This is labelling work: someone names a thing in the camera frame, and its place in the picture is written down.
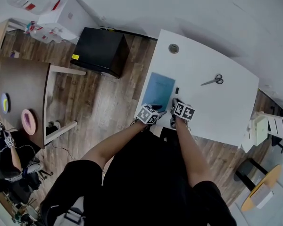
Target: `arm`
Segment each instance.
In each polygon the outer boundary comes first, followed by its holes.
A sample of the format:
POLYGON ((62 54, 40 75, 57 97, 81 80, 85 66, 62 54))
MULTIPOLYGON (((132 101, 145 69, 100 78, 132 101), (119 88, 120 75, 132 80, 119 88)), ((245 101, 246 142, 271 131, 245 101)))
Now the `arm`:
POLYGON ((141 132, 147 125, 137 121, 130 127, 111 135, 95 147, 91 148, 81 160, 96 162, 102 170, 105 164, 118 153, 137 133, 141 132))
POLYGON ((20 159, 19 159, 19 156, 18 156, 18 153, 15 149, 14 146, 12 146, 10 148, 10 152, 11 152, 11 159, 13 161, 13 165, 15 168, 19 169, 20 172, 22 171, 22 167, 21 167, 21 162, 20 162, 20 159))
POLYGON ((190 186, 202 181, 213 181, 209 165, 183 119, 177 117, 175 126, 190 186))

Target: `pink plate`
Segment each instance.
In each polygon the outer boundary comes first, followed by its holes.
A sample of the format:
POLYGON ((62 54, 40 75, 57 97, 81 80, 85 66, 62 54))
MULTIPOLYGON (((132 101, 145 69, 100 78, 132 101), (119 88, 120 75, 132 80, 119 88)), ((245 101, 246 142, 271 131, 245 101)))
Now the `pink plate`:
POLYGON ((36 121, 33 114, 29 110, 23 110, 21 115, 22 125, 28 135, 33 135, 36 132, 36 121))

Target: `white table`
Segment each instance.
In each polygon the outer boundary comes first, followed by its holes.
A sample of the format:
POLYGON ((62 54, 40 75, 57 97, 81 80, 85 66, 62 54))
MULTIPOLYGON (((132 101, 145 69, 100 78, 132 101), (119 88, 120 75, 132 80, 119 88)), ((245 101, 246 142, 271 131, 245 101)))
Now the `white table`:
MULTIPOLYGON (((140 109, 151 73, 175 79, 184 103, 196 111, 189 122, 191 134, 240 146, 255 104, 259 78, 219 52, 181 35, 161 30, 137 106, 140 109), (168 47, 177 44, 179 52, 168 47), (200 86, 222 74, 224 83, 200 86)), ((167 114, 157 124, 170 128, 171 98, 167 114)))

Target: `black shirt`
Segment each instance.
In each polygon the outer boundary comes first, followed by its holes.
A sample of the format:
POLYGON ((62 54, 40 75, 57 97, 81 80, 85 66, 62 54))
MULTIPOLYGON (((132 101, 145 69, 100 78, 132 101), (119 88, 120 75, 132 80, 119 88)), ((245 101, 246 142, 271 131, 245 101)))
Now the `black shirt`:
POLYGON ((42 217, 53 224, 56 216, 66 212, 81 196, 85 225, 236 225, 218 187, 210 181, 190 187, 178 145, 149 131, 139 133, 115 155, 103 185, 102 170, 95 162, 67 164, 42 203, 42 217), (63 210, 48 213, 54 205, 63 210))

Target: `black box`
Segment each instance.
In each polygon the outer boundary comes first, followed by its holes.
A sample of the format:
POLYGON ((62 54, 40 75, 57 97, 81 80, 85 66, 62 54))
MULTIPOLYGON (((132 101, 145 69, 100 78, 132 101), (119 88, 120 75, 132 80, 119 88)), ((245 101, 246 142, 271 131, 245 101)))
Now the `black box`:
POLYGON ((84 28, 70 62, 120 78, 128 54, 129 47, 123 33, 84 28))

